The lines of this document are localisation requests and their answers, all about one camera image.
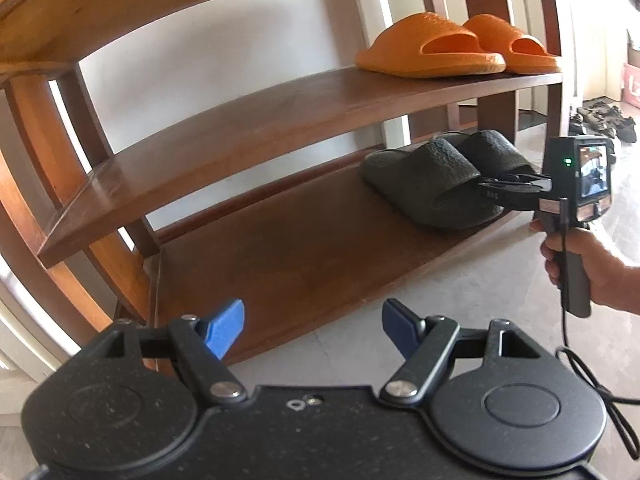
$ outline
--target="device screen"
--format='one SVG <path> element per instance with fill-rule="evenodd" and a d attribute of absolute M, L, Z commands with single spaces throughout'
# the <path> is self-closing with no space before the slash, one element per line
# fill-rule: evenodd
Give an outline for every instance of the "device screen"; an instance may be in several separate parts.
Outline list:
<path fill-rule="evenodd" d="M 609 189 L 609 166 L 606 146 L 580 147 L 580 184 L 582 198 Z"/>

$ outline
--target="orange slipper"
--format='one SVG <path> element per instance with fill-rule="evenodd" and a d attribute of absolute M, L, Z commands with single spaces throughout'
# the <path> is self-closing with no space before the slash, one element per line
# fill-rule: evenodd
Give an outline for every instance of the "orange slipper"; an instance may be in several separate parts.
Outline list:
<path fill-rule="evenodd" d="M 435 14 L 420 12 L 384 30 L 356 65 L 402 77 L 444 77 L 503 72 L 504 59 L 480 48 L 469 30 Z"/>
<path fill-rule="evenodd" d="M 562 72 L 562 58 L 552 56 L 539 40 L 528 36 L 492 14 L 478 14 L 463 27 L 474 32 L 480 46 L 500 52 L 507 62 L 507 72 L 514 74 L 547 74 Z"/>

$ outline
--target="human hand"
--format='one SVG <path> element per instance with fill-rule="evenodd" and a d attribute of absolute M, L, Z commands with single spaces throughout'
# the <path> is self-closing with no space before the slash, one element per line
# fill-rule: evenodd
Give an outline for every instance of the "human hand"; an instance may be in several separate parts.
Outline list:
<path fill-rule="evenodd" d="M 539 219 L 531 222 L 532 231 L 544 232 Z M 592 224 L 591 230 L 569 229 L 565 240 L 566 250 L 580 254 L 582 264 L 591 283 L 591 301 L 619 310 L 640 311 L 638 290 L 640 269 L 632 266 L 620 253 L 613 240 L 600 224 Z M 559 285 L 560 267 L 554 261 L 556 252 L 562 251 L 560 233 L 547 235 L 540 245 L 545 257 L 545 270 L 549 280 Z"/>

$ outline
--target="tile floor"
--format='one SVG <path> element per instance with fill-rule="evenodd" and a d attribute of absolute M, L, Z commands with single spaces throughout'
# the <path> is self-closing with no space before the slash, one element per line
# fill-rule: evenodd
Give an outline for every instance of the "tile floor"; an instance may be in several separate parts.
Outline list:
<path fill-rule="evenodd" d="M 627 108 L 626 114 L 640 116 Z M 536 158 L 543 129 L 518 138 Z M 603 224 L 619 247 L 640 262 L 640 145 L 623 146 L 613 174 L 616 197 Z M 412 279 L 392 294 L 418 314 L 444 314 L 465 327 L 482 328 L 507 317 L 552 350 L 561 342 L 559 293 L 547 281 L 538 254 L 542 236 L 529 231 L 530 214 L 517 216 L 490 237 L 439 269 Z M 400 354 L 382 332 L 383 298 L 319 330 L 233 367 L 248 387 L 256 384 L 373 384 L 399 367 Z M 596 307 L 587 320 L 571 319 L 572 346 L 603 384 L 621 396 L 640 397 L 640 317 Z M 640 407 L 623 408 L 640 431 Z M 593 463 L 609 480 L 636 480 L 640 464 L 618 436 L 604 436 Z M 33 466 L 20 430 L 0 428 L 0 480 L 17 480 Z"/>

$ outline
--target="black cable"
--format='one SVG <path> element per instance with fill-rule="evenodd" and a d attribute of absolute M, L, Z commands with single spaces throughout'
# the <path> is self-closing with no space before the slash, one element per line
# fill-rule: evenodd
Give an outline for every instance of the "black cable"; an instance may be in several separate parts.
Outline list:
<path fill-rule="evenodd" d="M 566 230 L 561 230 L 562 236 L 562 256 L 566 261 Z M 613 426 L 616 428 L 620 439 L 622 439 L 622 443 L 625 445 L 626 450 L 633 460 L 640 459 L 640 440 L 638 439 L 638 434 L 634 431 L 634 428 L 631 426 L 628 420 L 626 420 L 625 416 L 620 412 L 620 409 L 616 406 L 618 404 L 628 404 L 631 406 L 640 406 L 640 399 L 630 399 L 628 397 L 617 397 L 611 393 L 611 391 L 603 386 L 599 380 L 597 380 L 594 373 L 591 369 L 584 363 L 584 361 L 580 358 L 580 356 L 575 353 L 569 347 L 569 336 L 567 334 L 566 328 L 566 312 L 567 307 L 569 305 L 569 291 L 567 286 L 561 287 L 561 303 L 562 303 L 562 344 L 564 346 L 558 347 L 556 349 L 556 357 L 558 360 L 560 359 L 560 355 L 564 354 L 571 365 L 574 373 L 580 377 L 585 383 L 591 386 L 602 401 L 604 402 L 605 409 L 609 414 Z"/>

